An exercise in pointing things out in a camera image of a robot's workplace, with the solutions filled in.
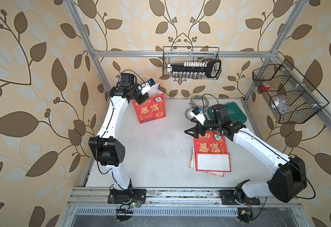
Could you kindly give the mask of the red paper bag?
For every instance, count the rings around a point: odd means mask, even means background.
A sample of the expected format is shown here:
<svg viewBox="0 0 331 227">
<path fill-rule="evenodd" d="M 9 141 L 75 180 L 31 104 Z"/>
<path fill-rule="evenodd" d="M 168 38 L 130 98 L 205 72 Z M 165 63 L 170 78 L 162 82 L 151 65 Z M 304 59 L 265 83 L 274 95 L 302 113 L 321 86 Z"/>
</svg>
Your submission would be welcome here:
<svg viewBox="0 0 331 227">
<path fill-rule="evenodd" d="M 138 105 L 133 101 L 133 106 L 140 124 L 166 117 L 165 97 L 159 83 L 148 91 L 149 99 Z"/>
<path fill-rule="evenodd" d="M 207 131 L 204 136 L 193 139 L 196 171 L 230 173 L 231 158 L 226 139 L 220 134 Z"/>
</svg>

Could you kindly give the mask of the red paper bag front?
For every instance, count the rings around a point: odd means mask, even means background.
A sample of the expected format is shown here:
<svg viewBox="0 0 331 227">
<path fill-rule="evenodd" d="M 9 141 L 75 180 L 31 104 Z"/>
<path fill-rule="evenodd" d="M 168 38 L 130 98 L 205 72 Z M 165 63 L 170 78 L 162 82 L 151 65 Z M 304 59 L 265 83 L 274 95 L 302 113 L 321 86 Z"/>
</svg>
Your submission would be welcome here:
<svg viewBox="0 0 331 227">
<path fill-rule="evenodd" d="M 196 171 L 230 173 L 231 158 L 226 139 L 220 134 L 207 131 L 204 136 L 193 139 Z"/>
</svg>

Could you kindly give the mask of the floral painted paper bag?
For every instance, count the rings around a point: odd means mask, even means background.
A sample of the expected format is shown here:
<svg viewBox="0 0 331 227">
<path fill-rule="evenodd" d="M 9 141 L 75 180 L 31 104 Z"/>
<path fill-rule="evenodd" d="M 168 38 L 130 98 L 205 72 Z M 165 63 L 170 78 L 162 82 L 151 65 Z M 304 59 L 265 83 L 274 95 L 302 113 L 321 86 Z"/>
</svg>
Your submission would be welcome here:
<svg viewBox="0 0 331 227">
<path fill-rule="evenodd" d="M 202 173 L 207 173 L 207 174 L 211 174 L 217 177 L 224 177 L 224 173 L 223 172 L 209 172 L 209 171 L 201 171 Z"/>
</svg>

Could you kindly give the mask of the white Happy Every Day bag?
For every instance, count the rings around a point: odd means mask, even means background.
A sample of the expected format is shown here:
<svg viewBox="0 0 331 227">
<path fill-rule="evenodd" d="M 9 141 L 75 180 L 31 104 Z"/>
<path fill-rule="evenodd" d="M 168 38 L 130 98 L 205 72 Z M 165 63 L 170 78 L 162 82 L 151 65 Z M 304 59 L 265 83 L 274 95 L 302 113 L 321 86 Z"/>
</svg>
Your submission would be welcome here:
<svg viewBox="0 0 331 227">
<path fill-rule="evenodd" d="M 192 151 L 191 151 L 191 158 L 189 163 L 189 168 L 192 170 L 196 170 L 195 168 L 195 148 L 194 148 L 194 141 L 192 141 Z"/>
</svg>

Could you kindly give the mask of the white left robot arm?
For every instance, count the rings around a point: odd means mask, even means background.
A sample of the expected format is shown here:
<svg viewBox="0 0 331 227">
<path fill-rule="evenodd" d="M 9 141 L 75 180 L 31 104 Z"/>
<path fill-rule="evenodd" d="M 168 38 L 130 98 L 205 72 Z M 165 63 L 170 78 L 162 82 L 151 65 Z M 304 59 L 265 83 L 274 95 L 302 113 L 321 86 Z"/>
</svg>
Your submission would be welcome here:
<svg viewBox="0 0 331 227">
<path fill-rule="evenodd" d="M 134 189 L 122 166 L 126 149 L 118 140 L 118 132 L 129 103 L 143 104 L 154 85 L 153 79 L 138 83 L 134 74 L 121 73 L 119 81 L 110 89 L 110 103 L 103 125 L 96 136 L 89 138 L 99 173 L 112 178 L 109 204 L 141 206 L 146 201 L 146 190 Z"/>
</svg>

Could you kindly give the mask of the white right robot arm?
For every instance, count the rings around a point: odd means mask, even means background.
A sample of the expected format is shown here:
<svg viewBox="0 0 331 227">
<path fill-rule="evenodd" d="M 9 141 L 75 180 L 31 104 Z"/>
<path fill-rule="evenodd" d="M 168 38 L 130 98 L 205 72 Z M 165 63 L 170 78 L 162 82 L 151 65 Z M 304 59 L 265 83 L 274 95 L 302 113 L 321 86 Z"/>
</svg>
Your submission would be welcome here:
<svg viewBox="0 0 331 227">
<path fill-rule="evenodd" d="M 273 175 L 270 179 L 259 181 L 244 180 L 233 190 L 227 190 L 225 198 L 230 203 L 246 205 L 259 197 L 275 197 L 281 202 L 289 202 L 307 187 L 305 162 L 302 159 L 289 157 L 257 137 L 243 123 L 232 121 L 223 105 L 213 105 L 212 108 L 214 117 L 209 120 L 203 109 L 194 107 L 189 115 L 196 125 L 185 130 L 185 133 L 196 139 L 206 135 L 207 131 L 224 136 L 247 149 Z"/>
</svg>

